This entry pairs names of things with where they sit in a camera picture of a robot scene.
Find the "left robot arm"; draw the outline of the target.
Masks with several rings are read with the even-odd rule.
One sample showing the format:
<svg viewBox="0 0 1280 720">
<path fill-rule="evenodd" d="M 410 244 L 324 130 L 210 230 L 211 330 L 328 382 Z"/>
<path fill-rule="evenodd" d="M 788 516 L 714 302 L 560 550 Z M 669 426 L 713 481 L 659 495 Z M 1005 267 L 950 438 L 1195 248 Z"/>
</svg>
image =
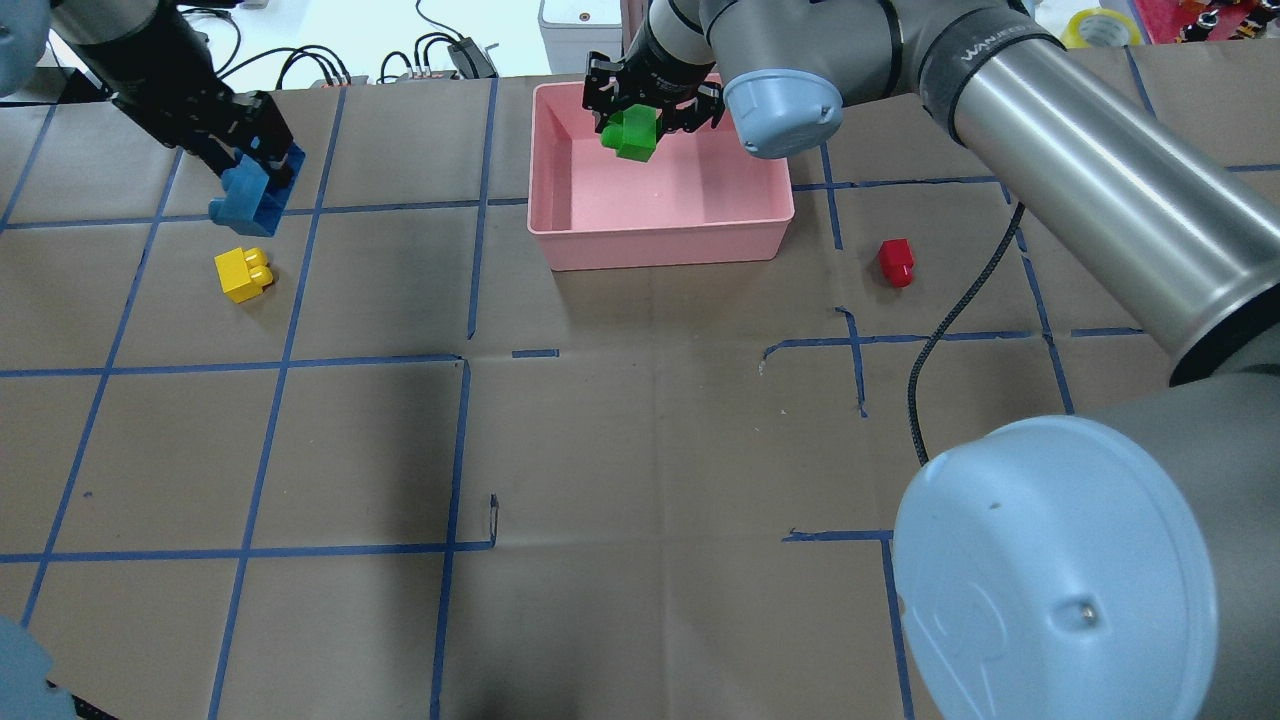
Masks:
<svg viewBox="0 0 1280 720">
<path fill-rule="evenodd" d="M 58 35 L 106 87 L 111 102 L 168 147 L 218 176 L 234 149 L 268 174 L 269 188 L 297 174 L 294 136 L 270 94 L 238 94 L 219 78 L 207 44 L 174 1 L 4 1 L 3 95 L 29 82 Z"/>
</svg>

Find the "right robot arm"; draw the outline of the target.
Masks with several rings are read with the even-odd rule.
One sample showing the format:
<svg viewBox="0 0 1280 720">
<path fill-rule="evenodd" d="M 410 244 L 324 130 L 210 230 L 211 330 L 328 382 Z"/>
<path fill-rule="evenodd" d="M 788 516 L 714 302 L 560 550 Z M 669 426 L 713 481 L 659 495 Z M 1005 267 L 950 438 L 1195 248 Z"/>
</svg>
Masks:
<svg viewBox="0 0 1280 720">
<path fill-rule="evenodd" d="M 1277 38 L 1076 54 L 1140 91 L 1224 159 L 1258 141 L 1277 161 Z M 586 430 L 575 491 L 591 519 L 657 516 L 612 559 L 613 612 L 558 671 L 544 719 L 945 719 L 908 638 L 887 539 L 916 460 L 913 357 L 975 279 L 1012 210 L 984 183 L 795 195 L 771 263 L 559 273 L 566 316 L 598 322 L 603 357 L 579 378 Z M 973 305 L 932 354 L 919 413 L 932 454 L 1025 416 L 1096 410 L 1156 391 L 1164 354 L 1030 211 Z M 905 234 L 919 277 L 874 269 Z M 568 460 L 568 445 L 562 459 Z"/>
</svg>

